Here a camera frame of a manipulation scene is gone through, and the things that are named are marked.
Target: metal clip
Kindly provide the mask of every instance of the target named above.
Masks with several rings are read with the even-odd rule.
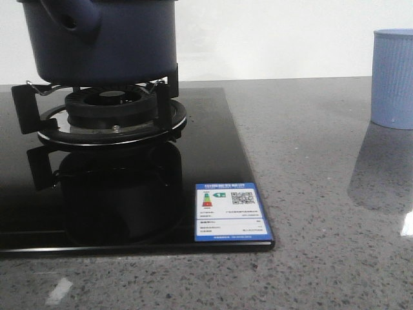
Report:
[[[39,90],[31,81],[26,81],[27,85],[30,85],[30,87],[32,87],[40,96],[47,96],[50,95],[51,93],[55,92],[56,90],[62,89],[62,88],[68,88],[69,86],[61,86],[58,85],[56,87],[53,87],[53,84],[50,84],[50,90],[47,90],[45,92],[42,92],[41,90]]]
[[[155,88],[158,86],[158,84],[165,84],[165,81],[163,79],[158,79],[155,83],[147,83],[147,87],[149,85],[152,85],[152,88],[149,90],[149,94],[153,93]]]

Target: ribbed cup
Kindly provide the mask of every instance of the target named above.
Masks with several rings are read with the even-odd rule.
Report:
[[[413,129],[413,29],[374,32],[371,120]]]

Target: quartz countertop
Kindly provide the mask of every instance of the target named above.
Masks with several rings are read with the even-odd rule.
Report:
[[[0,308],[412,309],[413,131],[370,123],[370,84],[181,82],[224,88],[276,248],[0,260]]]

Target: pot handle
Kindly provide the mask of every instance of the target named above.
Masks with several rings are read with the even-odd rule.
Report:
[[[101,12],[91,0],[41,0],[49,16],[65,30],[83,37],[94,35]]]

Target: glass stovetop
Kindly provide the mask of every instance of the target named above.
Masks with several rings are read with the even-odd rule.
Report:
[[[40,98],[39,108],[67,94]],[[184,89],[177,100],[187,125],[176,143],[69,153],[22,135],[11,93],[0,93],[0,255],[273,248],[268,223],[268,238],[196,241],[196,185],[254,178],[223,90]]]

